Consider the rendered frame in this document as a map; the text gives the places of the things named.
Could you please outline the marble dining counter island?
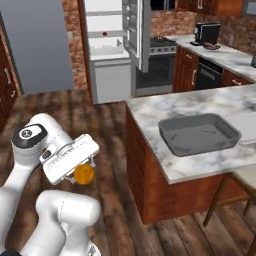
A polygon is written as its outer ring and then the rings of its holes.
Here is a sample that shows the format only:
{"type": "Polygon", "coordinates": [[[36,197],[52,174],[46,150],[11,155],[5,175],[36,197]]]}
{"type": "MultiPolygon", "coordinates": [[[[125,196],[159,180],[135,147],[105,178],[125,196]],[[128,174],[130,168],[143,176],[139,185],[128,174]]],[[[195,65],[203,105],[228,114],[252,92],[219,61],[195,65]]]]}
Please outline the marble dining counter island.
{"type": "Polygon", "coordinates": [[[224,174],[256,167],[254,144],[189,157],[173,155],[158,122],[201,113],[256,113],[256,84],[126,102],[127,175],[143,223],[205,211],[224,174]]]}

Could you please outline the dark wooden cupboard run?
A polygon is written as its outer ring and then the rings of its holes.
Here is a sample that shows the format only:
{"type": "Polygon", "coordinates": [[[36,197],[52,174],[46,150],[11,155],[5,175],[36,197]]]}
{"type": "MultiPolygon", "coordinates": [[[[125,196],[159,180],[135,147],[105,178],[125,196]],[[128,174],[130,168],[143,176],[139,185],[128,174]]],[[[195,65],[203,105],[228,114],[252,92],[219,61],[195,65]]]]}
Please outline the dark wooden cupboard run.
{"type": "Polygon", "coordinates": [[[7,52],[0,36],[0,131],[3,129],[7,118],[18,96],[7,52]]]}

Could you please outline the wooden stool with pale seat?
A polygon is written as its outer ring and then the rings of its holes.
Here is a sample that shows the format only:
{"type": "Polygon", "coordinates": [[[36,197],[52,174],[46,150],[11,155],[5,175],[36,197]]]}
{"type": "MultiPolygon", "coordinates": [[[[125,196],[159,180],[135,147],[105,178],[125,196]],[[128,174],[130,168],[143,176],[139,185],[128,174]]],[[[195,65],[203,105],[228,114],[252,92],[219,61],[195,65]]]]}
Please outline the wooden stool with pale seat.
{"type": "Polygon", "coordinates": [[[256,205],[256,164],[239,168],[221,176],[203,221],[206,227],[217,206],[247,200],[243,214],[256,205]]]}

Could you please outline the dark plate with food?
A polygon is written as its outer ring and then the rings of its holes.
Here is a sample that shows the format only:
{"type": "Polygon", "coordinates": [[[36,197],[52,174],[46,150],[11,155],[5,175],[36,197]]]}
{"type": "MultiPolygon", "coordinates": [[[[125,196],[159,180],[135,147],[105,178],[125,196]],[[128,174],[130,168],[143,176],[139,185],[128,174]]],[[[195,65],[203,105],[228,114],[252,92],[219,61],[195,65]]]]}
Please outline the dark plate with food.
{"type": "Polygon", "coordinates": [[[216,44],[211,44],[209,42],[205,42],[203,44],[203,47],[207,50],[218,50],[220,49],[220,46],[219,45],[216,45],[216,44]]]}

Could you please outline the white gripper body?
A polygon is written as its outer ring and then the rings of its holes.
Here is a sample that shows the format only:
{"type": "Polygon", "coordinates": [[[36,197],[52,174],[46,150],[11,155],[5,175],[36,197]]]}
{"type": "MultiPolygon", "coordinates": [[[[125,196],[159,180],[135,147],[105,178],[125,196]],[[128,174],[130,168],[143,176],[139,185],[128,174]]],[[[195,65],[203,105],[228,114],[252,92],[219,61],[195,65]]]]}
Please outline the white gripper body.
{"type": "Polygon", "coordinates": [[[66,175],[72,174],[78,165],[88,163],[88,158],[98,153],[99,145],[89,134],[82,134],[72,144],[65,145],[60,150],[51,143],[39,160],[49,182],[57,185],[66,175]]]}

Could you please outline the wooden base cupboards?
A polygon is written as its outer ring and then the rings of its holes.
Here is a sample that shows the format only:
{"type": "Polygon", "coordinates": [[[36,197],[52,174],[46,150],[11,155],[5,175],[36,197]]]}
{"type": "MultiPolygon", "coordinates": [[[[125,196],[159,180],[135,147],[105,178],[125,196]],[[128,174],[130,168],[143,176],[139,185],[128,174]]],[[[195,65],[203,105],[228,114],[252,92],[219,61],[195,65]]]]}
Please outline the wooden base cupboards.
{"type": "MultiPolygon", "coordinates": [[[[173,92],[178,93],[196,90],[195,84],[197,79],[199,58],[202,57],[199,57],[185,48],[180,46],[177,47],[174,80],[172,86],[173,92]]],[[[240,86],[253,83],[253,80],[223,68],[220,87],[240,86]]]]}

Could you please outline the black microwave oven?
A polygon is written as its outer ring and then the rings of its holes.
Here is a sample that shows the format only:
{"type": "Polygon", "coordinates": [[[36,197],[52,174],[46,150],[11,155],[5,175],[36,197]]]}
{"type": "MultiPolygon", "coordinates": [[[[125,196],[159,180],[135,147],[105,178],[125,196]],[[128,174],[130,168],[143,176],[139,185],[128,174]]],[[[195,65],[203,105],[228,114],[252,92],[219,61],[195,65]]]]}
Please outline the black microwave oven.
{"type": "Polygon", "coordinates": [[[152,11],[169,11],[175,9],[175,0],[150,0],[152,11]]]}

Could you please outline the wooden wall cupboards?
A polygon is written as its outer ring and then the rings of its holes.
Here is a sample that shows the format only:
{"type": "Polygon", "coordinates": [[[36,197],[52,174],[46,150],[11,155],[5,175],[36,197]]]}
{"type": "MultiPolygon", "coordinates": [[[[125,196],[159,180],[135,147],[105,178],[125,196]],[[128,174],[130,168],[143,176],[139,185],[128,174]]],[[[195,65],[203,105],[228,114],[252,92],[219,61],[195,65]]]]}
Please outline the wooden wall cupboards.
{"type": "Polygon", "coordinates": [[[177,0],[178,11],[189,11],[211,16],[240,16],[243,0],[177,0]]]}

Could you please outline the black dishwasher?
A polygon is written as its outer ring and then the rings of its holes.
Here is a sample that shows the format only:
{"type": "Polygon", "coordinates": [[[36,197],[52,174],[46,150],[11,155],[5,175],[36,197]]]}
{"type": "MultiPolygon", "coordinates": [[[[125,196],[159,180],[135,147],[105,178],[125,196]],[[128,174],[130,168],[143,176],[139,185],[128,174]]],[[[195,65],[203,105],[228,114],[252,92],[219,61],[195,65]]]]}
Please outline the black dishwasher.
{"type": "Polygon", "coordinates": [[[204,58],[199,58],[196,90],[219,88],[222,80],[223,68],[204,58]]]}

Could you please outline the black coffee machine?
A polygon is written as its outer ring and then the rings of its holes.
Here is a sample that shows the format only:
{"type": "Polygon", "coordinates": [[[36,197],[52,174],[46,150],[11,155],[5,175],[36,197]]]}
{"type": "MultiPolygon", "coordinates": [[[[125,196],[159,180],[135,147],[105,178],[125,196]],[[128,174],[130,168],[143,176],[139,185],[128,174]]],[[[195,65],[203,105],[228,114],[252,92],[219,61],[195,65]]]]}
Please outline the black coffee machine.
{"type": "Polygon", "coordinates": [[[217,44],[221,24],[218,22],[199,22],[195,25],[194,40],[191,44],[200,46],[204,43],[217,44]]]}

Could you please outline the grey fridge door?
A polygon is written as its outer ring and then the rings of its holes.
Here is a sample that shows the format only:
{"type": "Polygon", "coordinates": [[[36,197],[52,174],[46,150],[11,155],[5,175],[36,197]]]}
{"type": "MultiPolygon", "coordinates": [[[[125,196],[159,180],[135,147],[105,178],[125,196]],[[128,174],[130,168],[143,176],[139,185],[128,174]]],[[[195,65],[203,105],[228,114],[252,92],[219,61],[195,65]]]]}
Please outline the grey fridge door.
{"type": "Polygon", "coordinates": [[[143,73],[150,57],[150,0],[122,0],[123,45],[132,63],[143,73]]]}

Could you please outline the steel stove with oven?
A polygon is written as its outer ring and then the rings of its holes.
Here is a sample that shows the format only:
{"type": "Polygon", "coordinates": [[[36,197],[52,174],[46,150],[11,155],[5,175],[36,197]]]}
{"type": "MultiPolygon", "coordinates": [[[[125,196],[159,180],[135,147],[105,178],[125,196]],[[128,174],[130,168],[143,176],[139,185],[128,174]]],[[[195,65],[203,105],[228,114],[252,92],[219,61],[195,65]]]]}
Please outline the steel stove with oven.
{"type": "Polygon", "coordinates": [[[176,57],[176,41],[151,42],[147,73],[136,69],[135,96],[169,93],[172,89],[176,57]]]}

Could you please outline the orange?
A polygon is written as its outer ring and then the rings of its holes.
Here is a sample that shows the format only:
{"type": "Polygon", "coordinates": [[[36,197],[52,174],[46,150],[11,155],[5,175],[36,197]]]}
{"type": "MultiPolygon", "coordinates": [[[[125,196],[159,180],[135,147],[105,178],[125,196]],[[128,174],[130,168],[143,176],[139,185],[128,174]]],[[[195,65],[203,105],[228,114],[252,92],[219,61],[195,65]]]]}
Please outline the orange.
{"type": "Polygon", "coordinates": [[[74,170],[74,179],[78,184],[87,185],[94,179],[94,169],[89,164],[80,164],[74,170]]]}

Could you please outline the white open fridge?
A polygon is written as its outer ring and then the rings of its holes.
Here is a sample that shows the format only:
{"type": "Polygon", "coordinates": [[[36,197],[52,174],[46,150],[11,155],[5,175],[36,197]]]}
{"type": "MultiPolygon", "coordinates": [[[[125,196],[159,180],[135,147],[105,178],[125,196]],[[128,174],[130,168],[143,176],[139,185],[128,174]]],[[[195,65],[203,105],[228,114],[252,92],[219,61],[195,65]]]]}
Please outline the white open fridge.
{"type": "Polygon", "coordinates": [[[84,0],[84,8],[93,103],[126,100],[131,95],[131,60],[123,45],[122,1],[84,0]]]}

